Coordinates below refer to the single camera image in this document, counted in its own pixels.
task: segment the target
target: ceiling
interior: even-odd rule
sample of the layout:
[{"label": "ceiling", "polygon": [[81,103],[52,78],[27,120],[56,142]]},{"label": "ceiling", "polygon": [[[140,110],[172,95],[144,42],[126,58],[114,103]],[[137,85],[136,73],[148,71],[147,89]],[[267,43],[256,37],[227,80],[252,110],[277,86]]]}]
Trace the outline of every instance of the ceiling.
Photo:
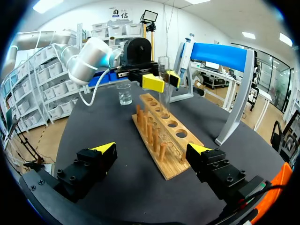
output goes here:
[{"label": "ceiling", "polygon": [[[85,4],[102,0],[64,0],[59,7],[49,10],[43,17],[36,20],[37,12],[30,10],[26,19],[26,28],[21,31],[36,30],[47,21],[61,15],[71,9],[75,9]],[[278,20],[275,19],[272,10],[267,7],[262,0],[211,0],[209,2],[191,5],[185,0],[149,0],[181,8],[182,10],[194,14],[219,30],[228,37],[246,41],[254,45],[262,46],[281,55],[288,62],[294,61],[294,51],[291,47],[279,40],[280,32],[288,35]],[[242,31],[254,33],[256,40],[246,38]]]}]

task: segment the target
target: office chair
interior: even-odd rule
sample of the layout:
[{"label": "office chair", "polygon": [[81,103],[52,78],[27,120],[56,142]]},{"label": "office chair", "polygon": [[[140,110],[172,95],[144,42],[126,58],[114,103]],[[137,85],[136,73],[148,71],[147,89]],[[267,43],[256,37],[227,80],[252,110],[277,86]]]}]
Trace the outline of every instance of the office chair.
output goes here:
[{"label": "office chair", "polygon": [[[279,122],[275,121],[271,136],[271,144],[273,149],[277,151],[281,158],[291,167],[295,163],[295,159],[298,153],[299,141],[297,141],[296,138],[291,134],[287,135],[287,132],[291,128],[291,125],[296,120],[298,115],[300,115],[300,112],[296,110],[283,132]],[[275,133],[276,127],[278,127],[278,134]]]}]

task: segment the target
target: ceiling light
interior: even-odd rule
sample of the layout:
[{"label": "ceiling light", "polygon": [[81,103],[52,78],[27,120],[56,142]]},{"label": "ceiling light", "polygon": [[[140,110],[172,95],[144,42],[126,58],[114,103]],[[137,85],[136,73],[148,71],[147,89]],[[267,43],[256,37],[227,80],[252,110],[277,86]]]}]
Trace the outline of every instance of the ceiling light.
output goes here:
[{"label": "ceiling light", "polygon": [[242,34],[244,35],[244,37],[246,38],[251,38],[255,40],[255,35],[251,34],[251,33],[247,33],[247,32],[242,32]]},{"label": "ceiling light", "polygon": [[193,5],[195,5],[195,4],[207,2],[207,1],[210,1],[210,0],[185,0],[185,1],[187,1],[189,3],[192,3]]},{"label": "ceiling light", "polygon": [[289,37],[287,37],[286,35],[282,34],[282,33],[280,33],[280,35],[279,35],[279,40],[286,43],[290,47],[293,45],[292,40]]},{"label": "ceiling light", "polygon": [[45,13],[49,9],[57,6],[58,4],[62,3],[63,0],[40,0],[37,4],[34,5],[33,10],[37,11],[38,13]]}]

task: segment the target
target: black tabletop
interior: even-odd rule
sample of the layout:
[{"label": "black tabletop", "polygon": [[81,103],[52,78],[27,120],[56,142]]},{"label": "black tabletop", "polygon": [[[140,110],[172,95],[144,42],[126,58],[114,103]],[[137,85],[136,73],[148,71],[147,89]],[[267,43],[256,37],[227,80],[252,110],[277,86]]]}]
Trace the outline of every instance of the black tabletop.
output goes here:
[{"label": "black tabletop", "polygon": [[[146,92],[133,83],[133,102],[127,106],[119,104],[115,87],[98,90],[91,107],[79,99],[62,135],[55,171],[71,164],[82,148],[116,142],[118,159],[104,181],[96,183],[78,206],[95,215],[127,221],[206,224],[219,216],[225,202],[191,168],[164,179],[131,118],[135,105],[142,105],[139,95]],[[149,92],[158,98],[157,93]],[[89,102],[91,94],[84,97]],[[217,147],[214,140],[229,116],[199,95],[171,103],[170,111],[208,148]],[[272,180],[284,163],[243,122],[220,149],[235,167],[246,170],[248,180],[255,175]]]}]

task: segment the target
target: glass door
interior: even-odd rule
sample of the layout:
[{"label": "glass door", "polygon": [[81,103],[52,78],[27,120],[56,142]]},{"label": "glass door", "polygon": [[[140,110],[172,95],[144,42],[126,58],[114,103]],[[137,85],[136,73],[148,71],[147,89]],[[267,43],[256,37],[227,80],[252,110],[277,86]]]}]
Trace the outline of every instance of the glass door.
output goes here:
[{"label": "glass door", "polygon": [[261,67],[261,72],[259,75],[259,81],[257,87],[268,93],[271,76],[272,76],[272,68],[263,62],[261,62],[261,66],[262,67]]},{"label": "glass door", "polygon": [[273,61],[269,94],[272,104],[282,111],[290,80],[290,68],[279,60]]}]

